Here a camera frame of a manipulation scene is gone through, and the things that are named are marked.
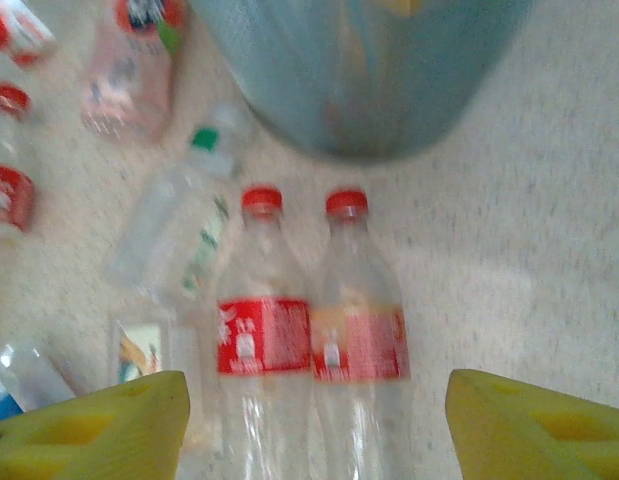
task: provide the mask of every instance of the bottle neck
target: bottle neck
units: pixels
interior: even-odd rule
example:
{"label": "bottle neck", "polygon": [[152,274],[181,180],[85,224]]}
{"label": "bottle neck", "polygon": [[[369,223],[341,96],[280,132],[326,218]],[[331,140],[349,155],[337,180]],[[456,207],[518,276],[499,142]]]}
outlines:
{"label": "bottle neck", "polygon": [[367,218],[364,216],[332,217],[329,225],[331,243],[337,247],[356,250],[361,244],[369,241]]}
{"label": "bottle neck", "polygon": [[232,178],[236,172],[232,159],[205,151],[189,152],[183,163],[198,173],[219,179]]}
{"label": "bottle neck", "polygon": [[242,218],[245,222],[245,230],[248,230],[250,235],[272,237],[282,235],[280,214],[277,212],[253,213],[243,211]]}

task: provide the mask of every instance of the pink bottle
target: pink bottle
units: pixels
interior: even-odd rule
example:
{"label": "pink bottle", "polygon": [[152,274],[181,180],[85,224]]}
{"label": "pink bottle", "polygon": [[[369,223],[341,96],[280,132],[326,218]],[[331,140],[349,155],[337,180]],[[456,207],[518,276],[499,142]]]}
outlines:
{"label": "pink bottle", "polygon": [[152,141],[170,116],[186,0],[106,0],[87,70],[82,121],[114,141]]}

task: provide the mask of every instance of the crushed plastic bottle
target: crushed plastic bottle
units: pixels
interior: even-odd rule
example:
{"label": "crushed plastic bottle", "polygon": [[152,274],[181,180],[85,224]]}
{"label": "crushed plastic bottle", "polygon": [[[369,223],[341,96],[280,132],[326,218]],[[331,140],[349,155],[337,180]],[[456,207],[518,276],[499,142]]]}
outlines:
{"label": "crushed plastic bottle", "polygon": [[307,287],[280,230],[280,191],[249,188],[242,208],[245,231],[217,289],[224,478],[302,480],[309,477]]}
{"label": "crushed plastic bottle", "polygon": [[0,347],[0,420],[74,396],[49,358],[34,344]]}
{"label": "crushed plastic bottle", "polygon": [[147,184],[106,266],[113,283],[169,307],[203,291],[229,217],[232,179],[254,138],[251,114],[221,103],[186,157]]}
{"label": "crushed plastic bottle", "polygon": [[113,141],[149,142],[171,111],[171,76],[185,0],[107,0],[83,86],[82,121]]}
{"label": "crushed plastic bottle", "polygon": [[367,233],[357,188],[327,199],[331,240],[313,276],[314,395],[327,475],[413,478],[407,332],[395,274]]}
{"label": "crushed plastic bottle", "polygon": [[16,86],[0,82],[0,238],[15,238],[29,226],[36,168],[23,135],[30,100]]}

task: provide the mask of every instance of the water bottle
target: water bottle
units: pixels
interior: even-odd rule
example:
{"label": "water bottle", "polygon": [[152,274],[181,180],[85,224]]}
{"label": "water bottle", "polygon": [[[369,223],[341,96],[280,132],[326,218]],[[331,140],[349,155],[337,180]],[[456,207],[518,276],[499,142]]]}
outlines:
{"label": "water bottle", "polygon": [[149,181],[107,266],[115,284],[169,307],[195,299],[209,282],[228,198],[254,136],[251,115],[221,103],[194,132],[184,159]]}
{"label": "water bottle", "polygon": [[327,199],[331,240],[313,277],[314,394],[327,474],[413,478],[407,333],[400,288],[367,233],[357,188]]}
{"label": "water bottle", "polygon": [[218,374],[227,480],[308,478],[307,287],[282,236],[282,196],[242,197],[245,230],[218,280]]}
{"label": "water bottle", "polygon": [[0,347],[0,420],[73,397],[69,385],[34,344]]}

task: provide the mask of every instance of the plastic bottle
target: plastic bottle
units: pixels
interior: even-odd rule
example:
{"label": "plastic bottle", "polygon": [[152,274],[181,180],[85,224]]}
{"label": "plastic bottle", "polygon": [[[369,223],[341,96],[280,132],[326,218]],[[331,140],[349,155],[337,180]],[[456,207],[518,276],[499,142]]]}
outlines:
{"label": "plastic bottle", "polygon": [[218,281],[224,478],[308,478],[310,339],[304,275],[280,230],[282,196],[242,197],[245,231]]}
{"label": "plastic bottle", "polygon": [[0,0],[0,53],[19,67],[28,67],[55,48],[63,19],[48,0]]}
{"label": "plastic bottle", "polygon": [[152,141],[171,110],[185,0],[107,0],[83,88],[82,121],[114,141]]}
{"label": "plastic bottle", "polygon": [[111,385],[163,370],[185,374],[191,411],[183,452],[209,448],[219,430],[212,358],[206,349],[196,311],[188,305],[162,308],[149,302],[112,317]]}
{"label": "plastic bottle", "polygon": [[0,420],[73,397],[69,385],[35,345],[0,347]]}
{"label": "plastic bottle", "polygon": [[331,240],[313,277],[314,393],[328,478],[413,478],[409,353],[398,281],[367,233],[357,188],[327,199]]}
{"label": "plastic bottle", "polygon": [[20,125],[27,118],[30,100],[10,83],[0,82],[0,238],[15,238],[29,226],[34,205],[31,151]]}
{"label": "plastic bottle", "polygon": [[228,221],[231,179],[254,137],[251,114],[217,105],[192,136],[186,157],[145,187],[106,266],[114,283],[169,307],[207,286]]}
{"label": "plastic bottle", "polygon": [[13,61],[0,51],[0,79],[9,79],[20,82],[24,77],[20,69]]}

